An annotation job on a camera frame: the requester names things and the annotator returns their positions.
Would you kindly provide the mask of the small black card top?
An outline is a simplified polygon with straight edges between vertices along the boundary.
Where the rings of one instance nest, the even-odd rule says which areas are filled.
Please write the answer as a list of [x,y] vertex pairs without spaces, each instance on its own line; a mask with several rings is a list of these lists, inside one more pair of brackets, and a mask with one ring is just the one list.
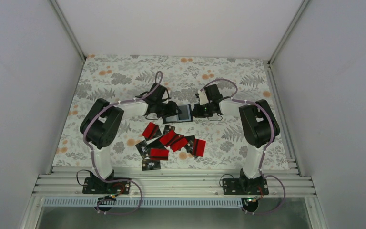
[[170,131],[174,131],[174,130],[175,130],[175,126],[165,125],[164,129],[163,129],[163,136],[168,134]]

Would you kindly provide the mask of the black VIP card bottom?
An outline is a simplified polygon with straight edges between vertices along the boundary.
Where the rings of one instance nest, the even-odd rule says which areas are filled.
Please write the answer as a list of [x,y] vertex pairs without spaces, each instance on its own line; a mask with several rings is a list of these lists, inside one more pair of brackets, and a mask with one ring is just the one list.
[[144,159],[142,160],[142,171],[151,171],[161,169],[159,160]]

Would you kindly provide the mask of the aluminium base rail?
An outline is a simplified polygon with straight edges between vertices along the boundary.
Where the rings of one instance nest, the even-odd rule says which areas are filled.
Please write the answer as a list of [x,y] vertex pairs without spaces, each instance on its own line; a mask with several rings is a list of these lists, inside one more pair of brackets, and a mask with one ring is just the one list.
[[299,176],[297,170],[269,170],[264,190],[241,194],[228,190],[233,170],[162,169],[141,171],[119,168],[115,173],[132,180],[129,185],[112,185],[103,194],[83,191],[82,182],[88,172],[82,167],[54,167],[48,175],[40,175],[33,189],[34,196],[44,198],[47,206],[94,206],[98,199],[115,197],[110,207],[223,207],[238,208],[242,199],[311,198],[316,191],[310,177]]

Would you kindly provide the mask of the black card left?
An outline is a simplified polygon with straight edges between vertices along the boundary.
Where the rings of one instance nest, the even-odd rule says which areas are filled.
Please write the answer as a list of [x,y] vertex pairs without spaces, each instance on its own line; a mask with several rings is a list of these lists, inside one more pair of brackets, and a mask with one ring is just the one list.
[[145,140],[140,141],[135,145],[142,159],[147,159],[150,155],[150,148]]

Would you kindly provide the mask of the aluminium corner post left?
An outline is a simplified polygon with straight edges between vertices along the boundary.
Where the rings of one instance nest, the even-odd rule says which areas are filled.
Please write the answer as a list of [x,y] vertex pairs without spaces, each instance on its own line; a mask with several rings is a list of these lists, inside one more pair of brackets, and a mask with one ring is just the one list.
[[64,28],[67,36],[69,37],[75,51],[77,52],[79,58],[85,62],[86,60],[86,56],[82,51],[82,48],[79,44],[79,42],[77,41],[77,38],[74,34],[74,32],[72,31],[72,28],[70,26],[70,24],[68,23],[68,20],[65,17],[65,14],[63,13],[59,3],[57,0],[48,0],[48,2],[51,4],[55,14],[57,15],[62,27]]

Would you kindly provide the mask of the black card right top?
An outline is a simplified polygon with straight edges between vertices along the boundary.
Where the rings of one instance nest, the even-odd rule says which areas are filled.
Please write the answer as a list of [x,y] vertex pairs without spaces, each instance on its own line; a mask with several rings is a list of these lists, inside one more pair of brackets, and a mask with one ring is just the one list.
[[192,153],[193,152],[193,144],[195,141],[195,136],[194,135],[188,135],[185,136],[185,139],[187,141],[187,144],[184,146],[184,148],[186,149],[187,153]]

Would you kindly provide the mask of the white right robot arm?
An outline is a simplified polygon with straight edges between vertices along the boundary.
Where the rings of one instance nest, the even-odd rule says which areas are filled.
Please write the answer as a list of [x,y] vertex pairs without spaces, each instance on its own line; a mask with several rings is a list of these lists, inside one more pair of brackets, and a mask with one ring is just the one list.
[[224,97],[216,84],[206,85],[195,96],[199,100],[193,109],[196,118],[208,118],[214,114],[240,118],[244,138],[250,146],[238,178],[239,188],[244,194],[253,193],[264,179],[265,152],[280,133],[269,103],[264,99],[253,102]]

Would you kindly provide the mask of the black card holder wallet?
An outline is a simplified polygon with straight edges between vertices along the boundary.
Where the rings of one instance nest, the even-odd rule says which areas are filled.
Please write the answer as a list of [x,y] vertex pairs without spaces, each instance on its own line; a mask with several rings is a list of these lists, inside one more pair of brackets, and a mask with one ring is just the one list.
[[180,113],[174,116],[163,118],[163,124],[192,122],[193,115],[190,104],[179,105]]

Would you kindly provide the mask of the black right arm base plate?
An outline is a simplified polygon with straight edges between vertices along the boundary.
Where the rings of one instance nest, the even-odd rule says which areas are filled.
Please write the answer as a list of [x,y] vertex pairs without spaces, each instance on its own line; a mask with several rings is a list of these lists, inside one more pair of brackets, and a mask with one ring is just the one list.
[[266,179],[223,178],[222,187],[225,195],[269,195]]

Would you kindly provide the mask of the aluminium corner post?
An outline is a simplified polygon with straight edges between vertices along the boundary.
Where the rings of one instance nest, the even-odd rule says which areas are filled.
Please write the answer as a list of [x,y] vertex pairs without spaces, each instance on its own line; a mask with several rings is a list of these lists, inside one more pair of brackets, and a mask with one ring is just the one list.
[[271,58],[268,61],[269,66],[272,66],[274,64],[274,62],[276,61],[279,53],[281,52],[281,50],[283,49],[284,45],[286,44],[287,40],[289,39],[294,27],[297,25],[298,21],[300,20],[300,18],[302,17],[305,8],[308,6],[310,0],[302,0],[301,4],[299,5],[295,15],[293,16],[290,24],[288,25],[288,27],[286,28],[282,38],[280,39],[277,47],[275,48]]
[[62,27],[64,28],[67,36],[69,37],[75,51],[77,52],[79,58],[85,62],[86,60],[86,56],[82,51],[82,48],[79,44],[79,42],[77,41],[77,38],[74,34],[74,32],[72,31],[72,28],[70,26],[70,24],[68,23],[68,20],[65,17],[65,14],[63,13],[59,3],[57,0],[48,0],[48,2],[51,4],[55,14],[57,15]]

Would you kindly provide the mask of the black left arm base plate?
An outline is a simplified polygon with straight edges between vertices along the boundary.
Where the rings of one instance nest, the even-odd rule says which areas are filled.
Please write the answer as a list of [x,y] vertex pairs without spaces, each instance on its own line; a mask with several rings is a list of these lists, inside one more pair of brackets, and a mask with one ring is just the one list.
[[118,181],[115,183],[106,183],[101,181],[99,178],[87,177],[85,178],[84,183],[82,184],[82,193],[83,194],[129,194],[131,182],[125,180]]

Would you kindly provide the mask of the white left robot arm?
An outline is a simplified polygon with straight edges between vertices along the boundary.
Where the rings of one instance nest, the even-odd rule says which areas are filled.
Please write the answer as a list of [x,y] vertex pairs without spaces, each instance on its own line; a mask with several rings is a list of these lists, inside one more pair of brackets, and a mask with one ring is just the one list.
[[167,118],[182,113],[176,102],[167,93],[165,87],[153,84],[148,92],[133,99],[111,104],[99,98],[96,100],[80,126],[84,143],[90,148],[94,186],[101,193],[113,188],[113,167],[108,147],[116,138],[122,120],[136,116],[156,114],[158,118]]

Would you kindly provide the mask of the black card centre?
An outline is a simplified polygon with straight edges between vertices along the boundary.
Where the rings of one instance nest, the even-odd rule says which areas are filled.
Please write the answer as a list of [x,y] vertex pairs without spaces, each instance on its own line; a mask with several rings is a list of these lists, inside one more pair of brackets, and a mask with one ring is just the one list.
[[160,139],[155,139],[148,144],[148,149],[151,151],[152,149],[166,149],[166,147],[160,142]]

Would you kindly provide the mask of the aluminium corner post right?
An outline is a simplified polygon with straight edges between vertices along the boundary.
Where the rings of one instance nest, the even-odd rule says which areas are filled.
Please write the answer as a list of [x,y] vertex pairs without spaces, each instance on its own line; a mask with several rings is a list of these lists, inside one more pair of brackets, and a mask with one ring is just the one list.
[[305,8],[308,6],[310,0],[302,0],[301,4],[299,5],[295,15],[293,16],[290,24],[288,25],[288,27],[286,28],[282,38],[280,39],[277,47],[275,48],[271,58],[268,61],[269,66],[272,66],[274,64],[274,62],[276,61],[279,53],[281,52],[281,50],[283,49],[284,45],[286,44],[287,40],[289,39],[294,27],[297,25],[298,21],[300,20],[300,18],[302,17]]

